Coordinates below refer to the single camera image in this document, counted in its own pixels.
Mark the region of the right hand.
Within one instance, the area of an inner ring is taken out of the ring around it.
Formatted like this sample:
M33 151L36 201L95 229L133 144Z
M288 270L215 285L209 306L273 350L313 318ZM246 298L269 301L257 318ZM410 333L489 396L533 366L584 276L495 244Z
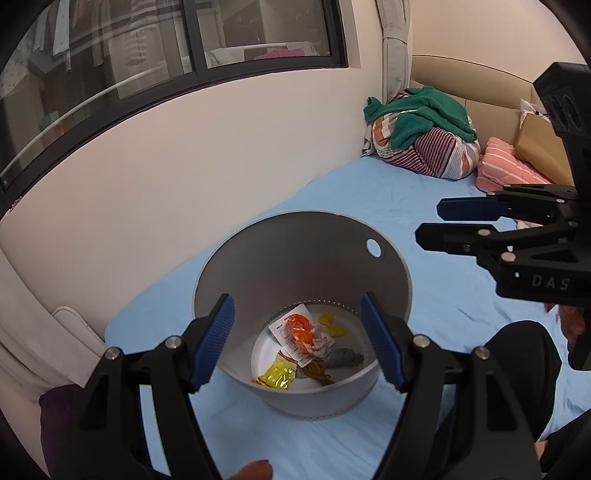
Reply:
M567 340L568 350L571 351L577 339L585 333L584 309L573 306L560 306L559 317L561 331Z

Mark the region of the left hand thumb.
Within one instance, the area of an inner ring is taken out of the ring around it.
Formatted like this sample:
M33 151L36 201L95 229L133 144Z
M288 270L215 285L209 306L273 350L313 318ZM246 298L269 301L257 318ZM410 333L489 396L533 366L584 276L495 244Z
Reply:
M273 466L269 460L257 460L242 467L238 472L228 477L228 480L271 480Z

